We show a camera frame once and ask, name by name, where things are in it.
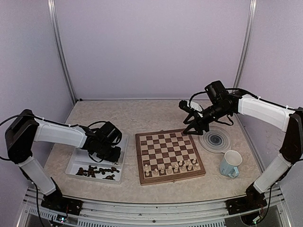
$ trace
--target wall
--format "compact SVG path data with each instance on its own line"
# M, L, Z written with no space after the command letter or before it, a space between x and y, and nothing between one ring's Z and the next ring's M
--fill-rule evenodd
M0 121L29 108L45 118L64 121L72 108L59 63L47 1L0 1ZM0 155L7 157L0 127ZM51 145L33 146L44 165ZM28 183L12 162L0 161L1 226L14 225Z
M60 0L56 11L77 98L188 98L231 87L250 1Z
M303 106L303 1L259 0L241 87L264 99ZM284 133L252 119L241 121L265 166L278 154ZM303 163L281 182L294 226L302 226Z

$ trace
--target white tray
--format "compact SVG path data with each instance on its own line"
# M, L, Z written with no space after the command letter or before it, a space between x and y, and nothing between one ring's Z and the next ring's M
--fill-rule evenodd
M81 179L81 180L96 181L96 182L102 182L102 183L120 184L121 181L122 181L122 173L123 173L123 170L124 170L124 162L125 162L125 154L126 154L126 151L127 151L127 145L128 145L128 135L123 135L122 139L121 139L121 142L117 145L118 147L121 148L121 155L120 155L119 160L115 163L105 161L105 160L102 161L101 163L94 162L89 158L89 154L86 150L75 148L75 150L72 153L70 162L67 165L65 173L69 177L77 178L77 179ZM96 161L100 161L100 159L96 157L96 154L93 154L92 157ZM96 166L97 170L99 170L99 168L106 168L106 169L108 168L108 169L110 169L113 166L117 170L119 170L119 173L117 173L117 172L114 172L114 173L105 172L105 175L102 175L100 173L100 174L96 174L96 178L76 175L76 173L78 172L80 167L82 167L83 169L88 169L89 165ZM115 180L114 181L104 179L106 176L112 175L112 174L115 175L115 177L114 177Z

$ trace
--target white robotic arm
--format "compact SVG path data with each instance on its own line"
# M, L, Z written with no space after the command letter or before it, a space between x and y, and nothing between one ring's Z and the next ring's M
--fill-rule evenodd
M209 131L209 123L219 122L223 116L242 114L255 117L272 124L281 131L286 132L285 139L278 156L247 188L246 197L231 199L226 202L229 214L254 210L266 206L264 192L275 182L280 181L288 173L294 163L300 160L303 154L303 109L291 109L265 101L260 97L243 89L229 93L220 81L215 81L205 87L212 106L201 109L201 106L182 100L179 107L188 112L184 120L188 124L184 134L203 135L203 131Z
M48 176L33 157L33 142L65 144L94 153L100 159L116 162L121 149L116 147L122 133L111 122L104 122L101 128L65 125L34 116L31 110L24 110L5 132L9 159L17 164L27 179L31 180L45 195L43 207L78 215L82 202L65 198L55 181Z

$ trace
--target white mug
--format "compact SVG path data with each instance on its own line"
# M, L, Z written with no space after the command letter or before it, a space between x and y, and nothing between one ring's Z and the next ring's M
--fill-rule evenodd
M242 163L242 157L235 150L228 150L224 154L224 158L220 164L220 173L223 176L229 176L231 178L236 178L239 176L238 166Z

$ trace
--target mug handle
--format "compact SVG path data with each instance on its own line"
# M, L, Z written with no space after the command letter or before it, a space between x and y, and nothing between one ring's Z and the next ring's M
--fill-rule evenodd
M234 169L235 175L228 174L228 176L231 178L236 178L237 176L239 176L239 170L237 167L234 167L233 169Z

